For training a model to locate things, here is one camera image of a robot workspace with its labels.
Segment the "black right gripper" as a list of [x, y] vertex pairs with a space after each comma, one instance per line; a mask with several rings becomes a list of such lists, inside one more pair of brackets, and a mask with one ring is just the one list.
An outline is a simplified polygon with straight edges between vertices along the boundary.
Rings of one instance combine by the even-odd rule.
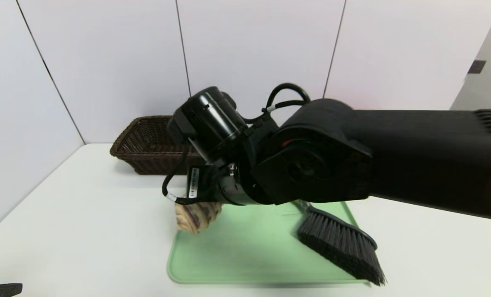
[[212, 202], [219, 180], [219, 169], [212, 165], [194, 165], [188, 173], [187, 200], [190, 202]]

